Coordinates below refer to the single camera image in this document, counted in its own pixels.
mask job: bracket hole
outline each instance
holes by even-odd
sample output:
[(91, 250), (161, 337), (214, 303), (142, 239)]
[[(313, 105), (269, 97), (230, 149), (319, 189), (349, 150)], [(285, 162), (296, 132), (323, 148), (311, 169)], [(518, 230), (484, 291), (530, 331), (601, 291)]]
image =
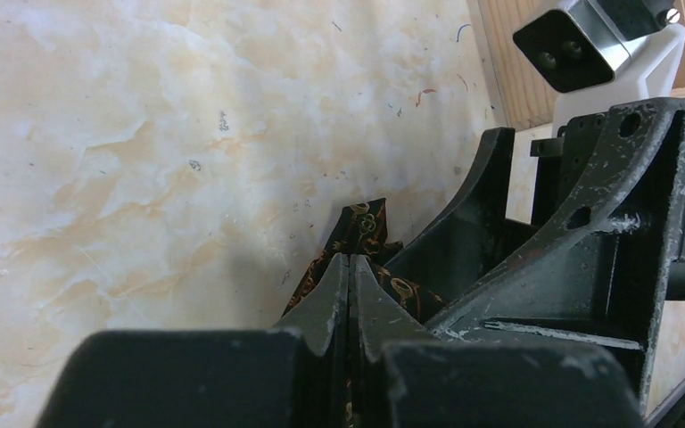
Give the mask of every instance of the bracket hole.
[(618, 128), (618, 135), (621, 138), (626, 138), (627, 136), (632, 136), (637, 129), (640, 128), (640, 122), (642, 117), (638, 113), (632, 113), (626, 116), (621, 122), (621, 127)]
[(568, 230), (578, 229), (579, 227), (587, 226), (591, 221), (592, 209), (590, 207), (581, 207), (571, 215), (565, 228)]

